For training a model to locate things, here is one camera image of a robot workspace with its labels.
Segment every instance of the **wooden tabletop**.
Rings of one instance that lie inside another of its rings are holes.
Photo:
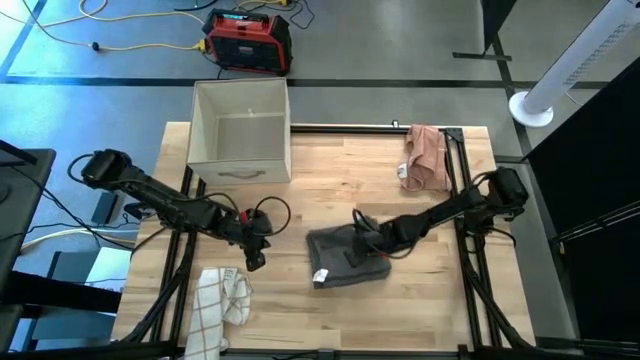
[[[189,126],[167,124],[153,175],[175,189],[182,182]],[[487,128],[463,130],[472,176],[494,169]],[[403,140],[394,135],[292,134],[291,183],[210,187],[229,194],[241,209],[254,207],[265,196],[280,196],[293,215],[284,232],[269,238],[272,247],[265,251],[266,266],[252,273],[246,272],[237,246],[199,236],[180,343],[186,343],[193,288],[202,270],[234,266],[249,275],[254,293],[249,321],[224,326],[232,348],[455,351],[458,344],[470,345],[451,222],[431,230],[408,258],[392,260],[386,280],[323,290],[314,290],[311,284],[305,243],[309,230],[350,223],[353,208],[384,221],[424,211],[448,198],[438,192],[401,190],[396,167],[406,160]],[[274,228],[285,220],[286,212],[277,202],[265,203],[261,210],[268,213]],[[498,227],[508,230],[506,224]],[[157,229],[157,222],[145,222],[138,239]],[[167,231],[133,256],[113,338],[128,334],[156,299],[169,237]],[[485,249],[496,302],[520,334],[533,342],[513,244],[492,234]],[[476,298],[483,342],[489,344],[484,307]],[[171,306],[163,339],[169,334]]]

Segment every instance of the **pink towel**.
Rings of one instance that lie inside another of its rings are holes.
[[[402,187],[409,191],[451,190],[444,163],[445,141],[437,128],[411,125],[406,138],[407,176],[402,179]]]

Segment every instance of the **white storage bin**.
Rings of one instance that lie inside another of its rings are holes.
[[[187,164],[207,184],[291,181],[284,78],[198,81]]]

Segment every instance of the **white checkered towel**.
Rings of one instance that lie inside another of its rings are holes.
[[[218,360],[229,344],[222,320],[242,325],[249,318],[249,280],[238,268],[202,270],[193,300],[185,360]]]

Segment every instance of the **red generator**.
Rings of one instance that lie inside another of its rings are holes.
[[[291,68],[289,23],[281,16],[214,9],[202,31],[223,69],[284,76]]]

